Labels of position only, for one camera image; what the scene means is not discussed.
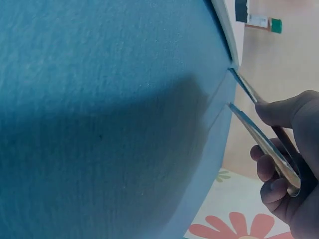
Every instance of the scissors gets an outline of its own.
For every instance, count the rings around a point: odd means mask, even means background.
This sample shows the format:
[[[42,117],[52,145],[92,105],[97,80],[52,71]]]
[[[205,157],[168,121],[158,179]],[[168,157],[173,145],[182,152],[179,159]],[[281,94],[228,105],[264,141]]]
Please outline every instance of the scissors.
[[[229,69],[229,71],[254,104],[264,102],[242,75],[233,68]],[[272,126],[273,131],[286,151],[286,157],[283,156],[283,154],[245,113],[240,111],[233,103],[229,103],[228,106],[246,127],[260,146],[261,150],[273,158],[276,172],[288,182],[288,194],[291,197],[309,195],[318,184],[318,180],[295,148],[285,130],[279,126]]]

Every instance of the flower petal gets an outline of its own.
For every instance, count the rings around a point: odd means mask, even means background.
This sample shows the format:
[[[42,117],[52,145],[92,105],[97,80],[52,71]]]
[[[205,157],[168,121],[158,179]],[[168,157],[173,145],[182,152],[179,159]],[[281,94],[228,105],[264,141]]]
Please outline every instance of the flower petal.
[[[214,228],[219,230],[225,238],[232,239],[236,236],[236,234],[230,229],[230,227],[224,223],[221,219],[215,216],[207,216],[206,221],[211,224]]]
[[[221,232],[215,231],[212,228],[200,225],[200,224],[193,224],[190,225],[188,228],[189,232],[194,234],[195,236],[206,238],[206,239],[216,239],[221,238]]]
[[[246,219],[242,213],[232,212],[229,214],[229,219],[239,238],[248,236]]]
[[[282,233],[267,239],[294,239],[293,235],[291,235],[291,233]]]
[[[251,225],[250,235],[256,238],[265,238],[275,224],[275,219],[266,214],[255,216]]]
[[[227,175],[219,175],[219,177],[222,179],[229,179],[230,178],[230,176],[227,176]]]

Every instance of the hand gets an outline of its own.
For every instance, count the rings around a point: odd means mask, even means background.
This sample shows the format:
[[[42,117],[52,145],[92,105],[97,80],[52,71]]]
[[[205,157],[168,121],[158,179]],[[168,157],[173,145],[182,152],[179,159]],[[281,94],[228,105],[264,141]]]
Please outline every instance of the hand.
[[[293,129],[300,154],[319,179],[319,93],[306,91],[285,101],[257,104],[256,111],[270,126]],[[272,141],[284,152],[278,139]],[[251,157],[257,161],[258,176],[265,183],[260,194],[270,212],[290,226],[295,239],[318,239],[319,186],[306,198],[291,198],[286,180],[275,172],[272,158],[257,145],[251,149]]]

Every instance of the beige wall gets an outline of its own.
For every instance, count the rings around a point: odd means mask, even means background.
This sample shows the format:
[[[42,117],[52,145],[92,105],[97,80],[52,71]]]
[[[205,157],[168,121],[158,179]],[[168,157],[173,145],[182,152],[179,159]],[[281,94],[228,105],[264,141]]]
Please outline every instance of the beige wall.
[[[319,91],[319,0],[251,0],[251,13],[283,21],[283,33],[245,30],[240,72],[267,101],[285,99],[313,89]],[[255,114],[242,89],[236,105],[274,136]],[[253,139],[233,117],[223,167],[256,178],[256,165],[249,157]]]

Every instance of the bottle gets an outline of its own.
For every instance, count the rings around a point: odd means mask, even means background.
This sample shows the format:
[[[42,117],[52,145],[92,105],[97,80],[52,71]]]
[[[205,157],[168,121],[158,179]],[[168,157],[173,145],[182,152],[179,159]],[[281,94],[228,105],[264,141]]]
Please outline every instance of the bottle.
[[[261,15],[249,15],[249,20],[245,24],[246,27],[267,30],[275,33],[282,33],[283,23],[280,19],[275,19]]]

